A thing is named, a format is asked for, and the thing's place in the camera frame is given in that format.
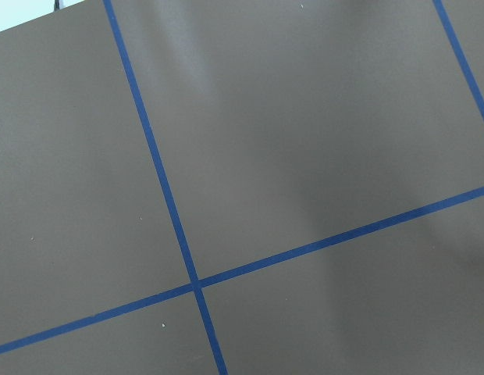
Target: gray floor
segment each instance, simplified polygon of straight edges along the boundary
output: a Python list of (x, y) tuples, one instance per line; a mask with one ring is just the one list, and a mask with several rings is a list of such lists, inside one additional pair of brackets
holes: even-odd
[[(429, 0), (112, 4), (201, 279), (484, 186)], [(1, 32), (0, 347), (188, 283), (102, 2)], [(204, 294), (230, 374), (484, 374), (484, 197)], [(192, 293), (36, 340), (0, 373), (218, 373)]]

